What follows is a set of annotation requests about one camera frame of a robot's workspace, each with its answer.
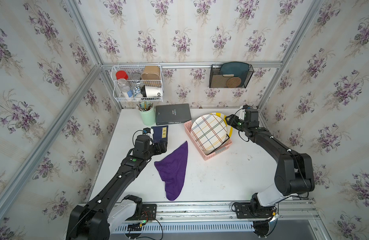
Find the purple cloth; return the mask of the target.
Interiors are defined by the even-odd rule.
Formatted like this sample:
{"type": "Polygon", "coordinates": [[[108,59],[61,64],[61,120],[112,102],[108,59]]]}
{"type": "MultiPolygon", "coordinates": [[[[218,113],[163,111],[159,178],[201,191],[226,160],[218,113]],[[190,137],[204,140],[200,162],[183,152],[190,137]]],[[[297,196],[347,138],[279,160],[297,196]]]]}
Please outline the purple cloth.
{"type": "Polygon", "coordinates": [[[188,142],[184,142],[171,154],[159,162],[154,162],[161,180],[164,182],[166,198],[175,201],[183,188],[188,162],[188,142]]]}

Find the yellow striped round plate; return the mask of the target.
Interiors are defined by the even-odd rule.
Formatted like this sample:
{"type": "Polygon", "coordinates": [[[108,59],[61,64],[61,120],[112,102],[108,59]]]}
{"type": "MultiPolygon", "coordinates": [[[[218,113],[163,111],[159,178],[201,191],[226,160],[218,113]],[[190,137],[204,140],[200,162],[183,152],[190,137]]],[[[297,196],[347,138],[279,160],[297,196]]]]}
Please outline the yellow striped round plate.
{"type": "Polygon", "coordinates": [[[227,127],[227,135],[225,137],[225,140],[227,140],[228,138],[230,138],[232,136],[232,133],[233,133],[233,129],[231,126],[229,126],[227,124],[227,120],[226,120],[226,115],[222,114],[222,113],[212,113],[213,115],[216,115],[218,117],[220,117],[221,119],[223,119],[224,123],[226,124],[226,127],[227,127]]]}

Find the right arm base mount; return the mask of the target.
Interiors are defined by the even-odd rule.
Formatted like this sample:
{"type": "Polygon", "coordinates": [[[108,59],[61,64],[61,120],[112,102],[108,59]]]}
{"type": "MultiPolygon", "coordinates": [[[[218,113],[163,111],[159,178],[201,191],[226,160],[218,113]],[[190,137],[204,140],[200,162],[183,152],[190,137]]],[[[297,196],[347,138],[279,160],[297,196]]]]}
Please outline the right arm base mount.
{"type": "Polygon", "coordinates": [[[275,229],[278,219],[278,209],[275,205],[263,207],[258,198],[258,193],[252,195],[249,202],[234,202],[231,210],[238,219],[250,219],[253,222],[254,233],[259,238],[267,238],[275,229]]]}

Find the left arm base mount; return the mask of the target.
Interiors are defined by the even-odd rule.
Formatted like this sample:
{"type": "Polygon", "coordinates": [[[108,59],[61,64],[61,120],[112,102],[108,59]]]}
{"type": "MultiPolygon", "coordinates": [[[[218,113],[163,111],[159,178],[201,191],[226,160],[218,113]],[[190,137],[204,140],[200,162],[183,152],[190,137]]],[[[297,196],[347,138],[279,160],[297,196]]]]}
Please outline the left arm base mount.
{"type": "Polygon", "coordinates": [[[128,232],[141,231],[142,227],[155,219],[157,204],[143,203],[142,198],[133,195],[125,196],[123,200],[130,200],[136,204],[134,214],[127,219],[127,221],[135,221],[135,223],[127,225],[128,232]]]}

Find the round plaid plate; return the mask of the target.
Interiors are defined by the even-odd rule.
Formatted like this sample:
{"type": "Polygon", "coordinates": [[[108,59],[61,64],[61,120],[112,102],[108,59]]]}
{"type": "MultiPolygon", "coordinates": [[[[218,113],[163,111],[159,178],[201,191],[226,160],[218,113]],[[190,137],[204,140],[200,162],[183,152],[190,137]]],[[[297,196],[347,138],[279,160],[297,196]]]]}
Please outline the round plaid plate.
{"type": "Polygon", "coordinates": [[[228,139],[228,128],[222,117],[206,114],[197,118],[191,126],[191,136],[195,145],[209,155],[222,146],[228,139]]]}

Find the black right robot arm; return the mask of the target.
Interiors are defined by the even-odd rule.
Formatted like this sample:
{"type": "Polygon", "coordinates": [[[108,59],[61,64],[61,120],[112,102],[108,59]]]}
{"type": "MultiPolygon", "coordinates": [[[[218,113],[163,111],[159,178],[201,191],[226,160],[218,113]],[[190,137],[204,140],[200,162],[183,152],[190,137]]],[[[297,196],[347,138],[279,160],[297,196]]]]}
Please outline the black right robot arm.
{"type": "Polygon", "coordinates": [[[260,127],[259,112],[245,109],[241,120],[236,115],[225,117],[227,124],[244,133],[249,141],[264,149],[277,163],[274,183],[262,192],[252,196],[254,208],[269,208],[291,195],[310,193],[315,189],[312,158],[284,145],[270,131],[260,127]]]}

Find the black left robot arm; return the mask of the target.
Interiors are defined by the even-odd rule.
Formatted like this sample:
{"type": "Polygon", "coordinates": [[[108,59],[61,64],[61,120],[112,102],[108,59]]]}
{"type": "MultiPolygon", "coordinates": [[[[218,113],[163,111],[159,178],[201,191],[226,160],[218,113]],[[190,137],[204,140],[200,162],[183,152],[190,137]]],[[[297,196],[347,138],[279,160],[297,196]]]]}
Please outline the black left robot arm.
{"type": "Polygon", "coordinates": [[[67,240],[107,240],[125,220],[141,212],[142,199],[126,196],[116,202],[139,176],[153,156],[167,151],[167,141],[155,143],[148,135],[139,135],[122,160],[112,179],[84,206],[77,205],[70,213],[67,240]]]}

